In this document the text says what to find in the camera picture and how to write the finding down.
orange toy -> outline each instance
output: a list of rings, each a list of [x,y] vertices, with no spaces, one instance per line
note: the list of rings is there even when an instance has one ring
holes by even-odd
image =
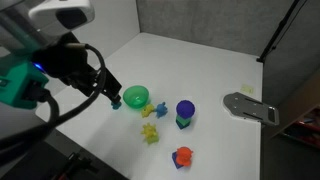
[[[187,147],[181,147],[177,150],[177,158],[176,162],[182,166],[190,166],[191,165],[191,157],[193,151],[191,151]]]

toy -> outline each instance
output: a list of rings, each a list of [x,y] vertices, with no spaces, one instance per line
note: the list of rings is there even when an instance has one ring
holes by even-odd
[[[191,165],[191,157],[193,151],[191,151],[188,147],[181,147],[177,149],[176,152],[172,153],[172,160],[177,169],[183,166]]]
[[[154,112],[154,106],[152,104],[146,105],[141,111],[142,117],[148,117],[150,113]]]
[[[176,123],[180,129],[188,127],[191,123],[191,117],[194,115],[195,106],[188,100],[180,101],[177,105]]]
[[[133,109],[144,107],[149,99],[149,91],[144,86],[132,86],[123,93],[124,102]]]
[[[112,109],[117,110],[121,107],[122,103],[118,102],[117,104],[111,102]]]
[[[168,108],[165,105],[165,102],[158,104],[157,109],[155,110],[157,112],[157,118],[160,118],[168,113]]]
[[[141,134],[144,134],[145,140],[148,144],[159,141],[159,136],[155,124],[153,126],[150,125],[150,123],[143,125],[143,131],[141,131]]]

white table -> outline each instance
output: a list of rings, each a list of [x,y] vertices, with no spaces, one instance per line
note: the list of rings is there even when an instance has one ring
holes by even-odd
[[[151,103],[163,101],[168,114],[160,119],[123,104],[114,111],[99,96],[78,117],[58,130],[133,180],[257,180],[260,172],[258,122],[231,117],[222,106],[224,95],[254,87],[251,97],[261,99],[262,64],[256,57],[141,33],[106,59],[107,67],[123,85],[143,85]],[[55,96],[64,113],[86,99],[73,88]],[[175,107],[191,100],[196,114],[191,125],[179,130]],[[47,104],[37,110],[49,117]],[[160,141],[148,145],[140,134],[142,125],[157,125]],[[177,170],[171,154],[181,146],[194,153],[190,168]]]

green bowl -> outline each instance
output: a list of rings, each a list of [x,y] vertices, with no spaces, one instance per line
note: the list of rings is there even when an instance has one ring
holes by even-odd
[[[131,86],[123,93],[124,102],[133,109],[143,108],[149,99],[149,91],[144,86]]]

purple ball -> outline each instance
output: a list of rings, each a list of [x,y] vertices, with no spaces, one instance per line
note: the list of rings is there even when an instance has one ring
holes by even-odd
[[[196,108],[192,102],[188,100],[180,101],[177,105],[177,113],[183,119],[191,118],[195,112]]]

